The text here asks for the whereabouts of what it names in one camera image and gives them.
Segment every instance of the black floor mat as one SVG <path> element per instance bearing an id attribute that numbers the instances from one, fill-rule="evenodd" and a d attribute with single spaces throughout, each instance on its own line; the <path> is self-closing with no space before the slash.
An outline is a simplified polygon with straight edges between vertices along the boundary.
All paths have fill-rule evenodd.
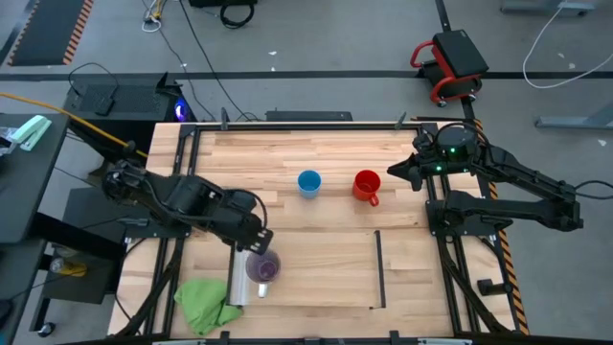
<path id="1" fill-rule="evenodd" d="M 93 0 L 38 0 L 9 57 L 11 66 L 72 62 Z"/>

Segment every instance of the blue cup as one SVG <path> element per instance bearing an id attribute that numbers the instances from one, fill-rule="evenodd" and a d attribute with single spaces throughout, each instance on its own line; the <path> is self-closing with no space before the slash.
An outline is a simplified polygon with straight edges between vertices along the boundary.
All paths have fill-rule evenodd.
<path id="1" fill-rule="evenodd" d="M 303 171 L 298 175 L 298 190 L 304 198 L 315 198 L 322 186 L 322 176 L 315 171 Z"/>

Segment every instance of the red stool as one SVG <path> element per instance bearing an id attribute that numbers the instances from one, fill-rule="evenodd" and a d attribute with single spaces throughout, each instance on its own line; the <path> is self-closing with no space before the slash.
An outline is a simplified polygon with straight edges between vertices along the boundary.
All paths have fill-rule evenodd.
<path id="1" fill-rule="evenodd" d="M 428 46 L 435 59 L 416 62 L 420 50 Z M 482 87 L 481 75 L 489 69 L 464 30 L 435 34 L 420 44 L 411 56 L 411 66 L 420 68 L 420 74 L 432 83 L 430 100 L 438 107 L 462 97 L 475 101 Z"/>

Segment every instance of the white cable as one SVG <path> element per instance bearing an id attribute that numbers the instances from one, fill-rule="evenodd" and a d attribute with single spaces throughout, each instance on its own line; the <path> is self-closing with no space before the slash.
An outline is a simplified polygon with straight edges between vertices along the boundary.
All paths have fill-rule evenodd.
<path id="1" fill-rule="evenodd" d="M 565 80 L 565 81 L 561 81 L 559 83 L 553 84 L 553 85 L 535 85 L 533 84 L 529 79 L 528 79 L 528 75 L 526 74 L 526 64 L 528 63 L 528 59 L 530 58 L 530 56 L 533 54 L 534 48 L 536 47 L 536 44 L 538 43 L 538 41 L 540 40 L 540 38 L 543 36 L 543 33 L 545 32 L 545 30 L 547 30 L 547 27 L 549 27 L 549 24 L 551 24 L 554 19 L 556 19 L 557 15 L 564 9 L 564 5 L 566 5 L 566 3 L 568 2 L 568 0 L 564 0 L 564 2 L 559 4 L 559 9 L 557 9 L 556 14 L 554 14 L 554 16 L 549 19 L 549 21 L 547 22 L 547 24 L 545 24 L 545 26 L 543 27 L 543 30 L 540 31 L 540 34 L 538 34 L 538 36 L 536 37 L 536 39 L 534 40 L 534 44 L 533 47 L 530 49 L 530 52 L 528 52 L 528 54 L 526 55 L 526 58 L 524 59 L 524 64 L 522 65 L 522 72 L 524 72 L 524 79 L 526 80 L 526 82 L 531 86 L 531 87 L 535 87 L 538 89 L 549 89 L 549 88 L 554 88 L 554 87 L 558 87 L 564 84 L 567 84 L 571 81 L 576 81 L 577 79 L 583 78 L 587 75 L 589 75 L 590 73 L 600 69 L 601 67 L 603 67 L 606 63 L 608 63 L 612 58 L 613 58 L 613 54 L 611 54 L 611 56 L 609 56 L 603 63 L 601 63 L 600 65 L 592 68 L 591 70 L 578 75 L 574 78 L 570 78 L 569 80 Z"/>
<path id="2" fill-rule="evenodd" d="M 153 6 L 155 5 L 155 3 L 157 2 L 157 0 L 153 0 L 151 2 L 151 5 L 149 5 L 149 8 L 145 11 L 144 15 L 143 15 L 143 25 L 141 25 L 141 30 L 143 30 L 146 33 L 155 33 L 158 30 L 162 29 L 162 22 L 155 19 L 155 17 L 153 15 L 151 15 L 151 10 L 153 10 Z M 147 24 L 148 20 L 152 21 L 154 24 L 157 25 L 157 27 L 155 29 L 145 29 L 145 24 Z"/>

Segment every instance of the red mug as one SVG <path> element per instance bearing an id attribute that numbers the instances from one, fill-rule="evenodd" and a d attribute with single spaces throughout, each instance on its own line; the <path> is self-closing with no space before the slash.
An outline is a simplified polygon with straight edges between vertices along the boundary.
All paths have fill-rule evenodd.
<path id="1" fill-rule="evenodd" d="M 373 206 L 379 204 L 379 199 L 376 197 L 376 191 L 381 187 L 381 179 L 376 172 L 361 171 L 358 172 L 353 181 L 353 196 L 362 201 L 368 201 Z"/>

